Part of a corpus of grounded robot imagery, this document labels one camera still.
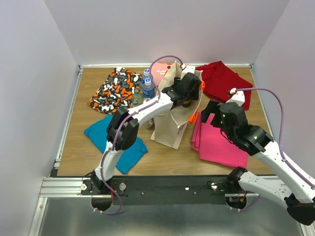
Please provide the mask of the Pocari Sweat bottle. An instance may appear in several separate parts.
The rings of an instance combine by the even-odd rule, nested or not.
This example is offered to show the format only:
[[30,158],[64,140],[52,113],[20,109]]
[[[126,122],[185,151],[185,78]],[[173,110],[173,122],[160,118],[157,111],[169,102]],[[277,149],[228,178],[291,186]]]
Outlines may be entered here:
[[144,80],[144,84],[142,87],[144,98],[154,98],[155,96],[155,85],[150,78],[146,78]]
[[142,74],[142,84],[145,83],[145,79],[150,78],[151,82],[153,82],[153,75],[150,73],[150,69],[149,68],[145,68]]

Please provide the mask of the beige canvas tote bag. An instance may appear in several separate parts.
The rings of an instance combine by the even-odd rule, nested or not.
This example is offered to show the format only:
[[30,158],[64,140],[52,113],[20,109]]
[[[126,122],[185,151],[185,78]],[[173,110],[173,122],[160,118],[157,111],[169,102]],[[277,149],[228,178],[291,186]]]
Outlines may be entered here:
[[[168,70],[168,74],[165,74],[164,79],[159,84],[158,88],[160,91],[174,84],[174,82],[167,77],[175,70],[177,72],[177,77],[182,78],[181,65],[175,62],[170,70]],[[202,80],[201,71],[195,69],[194,74]],[[170,111],[154,117],[155,130],[151,136],[152,140],[168,147],[178,149],[187,124],[189,122],[194,123],[196,121],[198,108],[201,103],[203,87],[203,85],[200,85],[199,87],[199,99],[197,101],[192,101],[188,108],[177,106]]]

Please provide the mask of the green glass bottle front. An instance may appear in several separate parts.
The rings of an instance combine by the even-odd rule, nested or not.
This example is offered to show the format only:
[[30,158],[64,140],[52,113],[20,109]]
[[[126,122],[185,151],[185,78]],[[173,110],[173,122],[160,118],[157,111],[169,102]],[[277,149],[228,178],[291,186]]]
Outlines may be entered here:
[[139,103],[143,101],[143,94],[141,93],[141,90],[136,88],[134,90],[133,96],[132,96],[133,100],[137,100]]

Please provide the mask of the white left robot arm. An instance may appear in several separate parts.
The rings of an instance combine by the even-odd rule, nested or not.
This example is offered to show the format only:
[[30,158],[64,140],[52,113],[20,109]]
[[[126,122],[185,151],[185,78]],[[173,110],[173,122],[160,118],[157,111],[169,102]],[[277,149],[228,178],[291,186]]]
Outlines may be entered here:
[[99,165],[91,173],[92,188],[98,194],[104,194],[113,177],[114,169],[123,152],[135,143],[139,127],[150,119],[172,111],[177,107],[192,107],[192,102],[200,104],[202,97],[201,72],[187,72],[174,80],[174,84],[163,88],[148,102],[130,109],[119,108],[112,116],[106,129],[106,145]]

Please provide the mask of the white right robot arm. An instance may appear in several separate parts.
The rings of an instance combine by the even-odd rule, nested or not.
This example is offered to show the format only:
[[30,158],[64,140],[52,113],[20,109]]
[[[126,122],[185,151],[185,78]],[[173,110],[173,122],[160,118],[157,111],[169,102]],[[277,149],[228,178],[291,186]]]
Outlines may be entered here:
[[236,102],[209,101],[201,112],[201,121],[206,123],[210,115],[214,116],[213,127],[219,128],[238,149],[261,160],[283,182],[279,184],[237,167],[227,177],[227,189],[232,193],[256,193],[286,208],[297,222],[307,226],[314,223],[315,180],[281,153],[280,145],[268,132],[249,124],[244,109]]

